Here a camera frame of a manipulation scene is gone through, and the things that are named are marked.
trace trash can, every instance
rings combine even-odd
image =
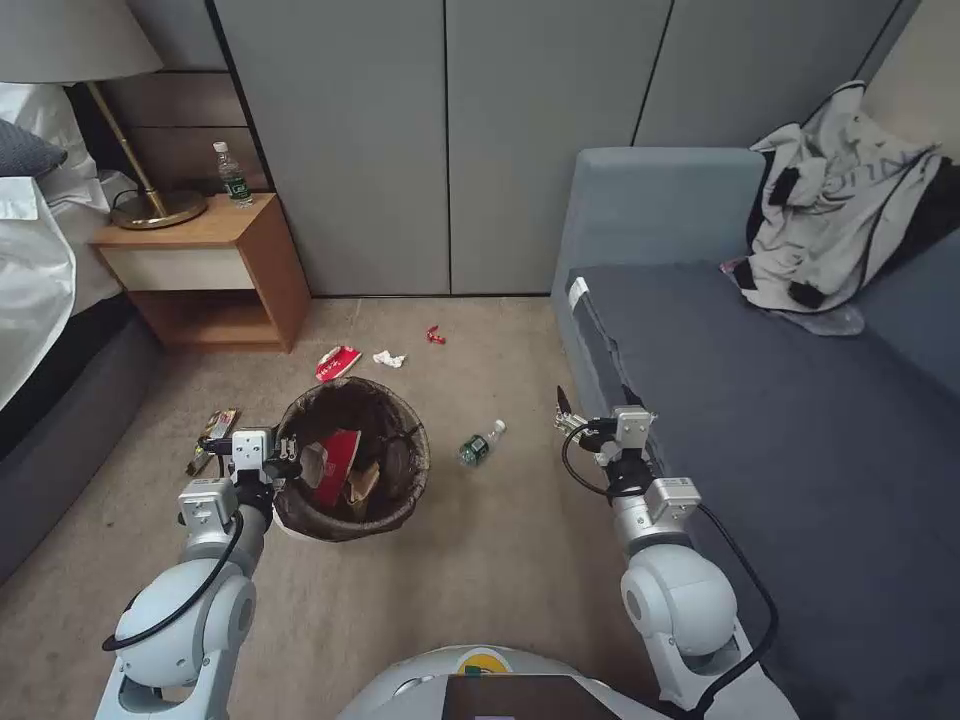
[[[284,528],[317,540],[342,542],[396,530],[413,514],[430,470],[430,447],[423,423],[389,388],[358,377],[331,380],[308,390],[287,408],[277,427],[274,456],[303,449],[337,430],[359,430],[354,467],[379,463],[380,477],[362,520],[349,507],[319,507],[313,489],[297,476],[284,482],[274,497],[274,511]]]

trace beige carpet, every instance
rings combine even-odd
[[[436,323],[446,346],[424,340]],[[129,598],[176,562],[176,497],[204,420],[235,405],[247,424],[275,423],[339,343],[365,353],[354,374],[420,414],[430,483],[395,533],[342,545],[268,533],[233,720],[332,718],[388,664],[459,643],[532,650],[651,696],[620,603],[609,509],[558,457],[555,388],[573,388],[547,300],[367,299],[315,302],[289,356],[167,360],[100,472],[0,588],[0,717],[93,716],[112,660],[101,641]],[[383,349],[407,363],[375,365]],[[503,441],[482,467],[461,468],[458,445],[498,417]]]

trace nightstand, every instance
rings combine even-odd
[[[293,349],[310,291],[280,201],[238,208],[209,198],[203,215],[159,230],[101,229],[93,245],[168,348]]]

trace black cable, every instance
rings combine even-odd
[[[767,610],[770,613],[770,624],[767,626],[767,630],[763,634],[763,637],[760,638],[760,642],[757,643],[757,646],[747,653],[747,655],[740,662],[710,683],[703,695],[700,696],[700,700],[697,702],[696,707],[688,714],[688,717],[697,718],[698,720],[702,720],[702,718],[706,715],[707,710],[713,704],[717,693],[723,690],[738,677],[743,675],[743,673],[747,671],[747,668],[757,662],[760,657],[770,649],[770,646],[773,644],[773,639],[776,637],[777,628],[780,626],[780,613],[777,611],[777,604],[774,602],[773,596],[770,595],[770,592],[760,580],[760,576],[757,575],[757,572],[753,569],[753,566],[747,560],[746,556],[743,554],[743,551],[733,539],[733,536],[730,535],[727,529],[723,526],[723,523],[721,523],[720,519],[713,514],[710,508],[708,508],[706,505],[700,505],[700,509],[703,511],[704,515],[710,518],[710,522],[716,526],[717,530],[723,536],[723,539],[727,541],[730,549],[733,550],[733,554],[737,556],[740,564],[743,565],[743,569],[746,570],[747,575],[750,576],[750,580],[756,586],[757,591],[763,596],[763,600],[767,604]]]
[[[116,197],[113,198],[113,204],[110,206],[110,209],[111,209],[111,210],[116,210],[116,209],[117,209],[117,203],[120,202],[120,198],[122,198],[122,197],[123,197],[124,195],[126,195],[128,192],[138,193],[138,192],[140,192],[140,188],[139,188],[139,187],[135,187],[135,188],[130,188],[129,190],[121,190],[120,192],[118,192],[117,195],[116,195]]]
[[[611,490],[610,488],[607,488],[604,490],[603,488],[586,480],[580,473],[574,470],[573,465],[570,464],[570,458],[567,457],[567,450],[569,450],[570,443],[573,442],[573,438],[584,430],[602,430],[606,429],[608,425],[609,420],[589,420],[582,425],[575,427],[563,440],[563,445],[560,447],[560,460],[563,462],[563,466],[567,469],[567,472],[570,473],[570,477],[572,477],[592,493],[603,495],[605,498],[633,497],[635,495],[643,495],[644,491],[640,488],[632,488],[629,490]]]
[[[167,617],[158,622],[156,625],[149,627],[142,632],[138,632],[136,635],[123,638],[122,640],[118,640],[116,635],[111,635],[103,641],[103,645],[101,645],[101,647],[107,652],[113,652],[115,650],[122,650],[123,648],[130,647],[131,645],[136,645],[138,642],[143,642],[147,638],[153,637],[158,632],[168,628],[170,625],[183,617],[187,610],[192,608],[196,602],[203,597],[203,594],[210,589],[210,586],[213,585],[213,581],[217,579],[217,575],[219,575],[220,571],[223,570],[223,566],[227,564],[227,560],[230,558],[230,553],[232,553],[233,549],[237,546],[237,542],[240,540],[240,533],[243,532],[243,515],[240,514],[239,510],[233,513],[233,521],[236,524],[236,528],[233,531],[233,537],[231,537],[230,542],[227,543],[226,550],[223,551],[220,559],[217,560],[217,564],[213,566],[213,570],[211,570],[210,574],[207,575],[207,579],[200,584],[200,587],[196,589],[193,595],[188,597],[180,607],[167,615]]]

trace wardrobe door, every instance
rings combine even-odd
[[[633,144],[745,147],[803,122],[858,74],[897,5],[674,0]]]
[[[447,0],[454,293],[548,292],[577,152],[629,145],[669,0]]]
[[[449,292],[442,0],[216,7],[313,294]]]

